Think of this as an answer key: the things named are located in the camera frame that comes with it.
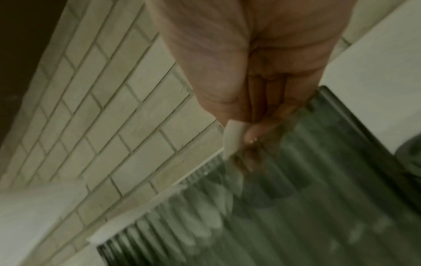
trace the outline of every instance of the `tiled wall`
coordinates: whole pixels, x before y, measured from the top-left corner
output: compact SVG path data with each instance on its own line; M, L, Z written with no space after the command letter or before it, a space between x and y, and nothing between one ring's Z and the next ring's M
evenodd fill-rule
M401 2L360 0L332 58ZM60 265L220 147L142 0L69 0L0 149L0 188L87 186L26 265Z

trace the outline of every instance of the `hand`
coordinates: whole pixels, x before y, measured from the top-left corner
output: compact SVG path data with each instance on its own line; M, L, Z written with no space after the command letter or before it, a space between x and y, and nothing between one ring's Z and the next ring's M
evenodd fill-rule
M356 0L146 0L199 103L250 142L314 94Z

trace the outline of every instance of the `palm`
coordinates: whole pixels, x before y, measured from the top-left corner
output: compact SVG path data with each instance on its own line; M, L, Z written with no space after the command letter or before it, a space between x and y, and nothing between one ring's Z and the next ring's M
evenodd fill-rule
M201 105L260 135L311 97L355 0L147 0Z

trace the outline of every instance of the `brown surface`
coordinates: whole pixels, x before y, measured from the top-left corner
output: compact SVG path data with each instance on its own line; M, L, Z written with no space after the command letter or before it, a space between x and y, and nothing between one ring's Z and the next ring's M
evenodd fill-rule
M0 4L0 142L19 110L65 4L65 0Z

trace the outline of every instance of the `white brick wall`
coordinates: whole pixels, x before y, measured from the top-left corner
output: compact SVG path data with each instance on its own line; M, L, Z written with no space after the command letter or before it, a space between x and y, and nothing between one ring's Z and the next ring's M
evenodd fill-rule
M402 1L360 0L331 59ZM0 188L87 187L26 266L60 264L219 150L217 122L174 64L142 0L69 0L0 149Z

